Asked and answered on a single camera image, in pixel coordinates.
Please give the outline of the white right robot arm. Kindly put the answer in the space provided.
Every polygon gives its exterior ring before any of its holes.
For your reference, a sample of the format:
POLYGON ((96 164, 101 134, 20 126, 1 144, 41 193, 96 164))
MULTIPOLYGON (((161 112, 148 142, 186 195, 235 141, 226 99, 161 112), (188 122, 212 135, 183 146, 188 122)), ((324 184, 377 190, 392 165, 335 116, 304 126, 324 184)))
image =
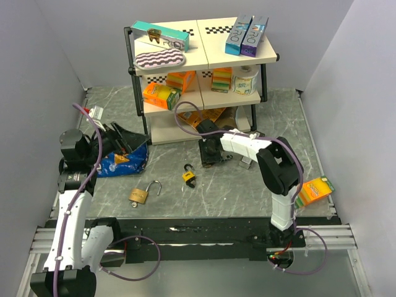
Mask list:
POLYGON ((259 165, 267 189, 272 193, 271 242, 285 246, 292 238, 289 227, 295 213, 293 202, 302 181, 303 167, 286 139, 269 139, 246 134, 230 126, 219 128, 209 119, 197 125, 201 163, 211 166, 225 159, 224 152, 236 153, 259 165))

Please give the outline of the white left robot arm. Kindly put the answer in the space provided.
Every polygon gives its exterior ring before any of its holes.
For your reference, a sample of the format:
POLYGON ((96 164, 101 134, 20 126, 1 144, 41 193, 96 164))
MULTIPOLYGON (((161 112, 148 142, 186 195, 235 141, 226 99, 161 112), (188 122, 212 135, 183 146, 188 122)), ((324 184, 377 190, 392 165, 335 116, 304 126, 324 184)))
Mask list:
POLYGON ((31 277, 30 288, 37 296, 95 295, 100 260, 106 248, 118 247, 123 239, 114 217, 94 220, 83 239, 97 167, 109 154, 133 153, 148 140, 147 134, 128 131, 116 122, 91 137, 79 129, 60 135, 59 212, 43 270, 31 277))

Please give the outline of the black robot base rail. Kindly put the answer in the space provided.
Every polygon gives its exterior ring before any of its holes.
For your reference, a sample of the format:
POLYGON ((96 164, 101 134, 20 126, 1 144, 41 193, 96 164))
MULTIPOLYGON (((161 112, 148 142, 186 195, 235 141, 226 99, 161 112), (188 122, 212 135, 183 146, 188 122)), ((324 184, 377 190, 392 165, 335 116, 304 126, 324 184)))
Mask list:
POLYGON ((302 231, 279 231, 268 217, 121 218, 126 263, 166 260, 265 261, 272 249, 303 248, 302 231))

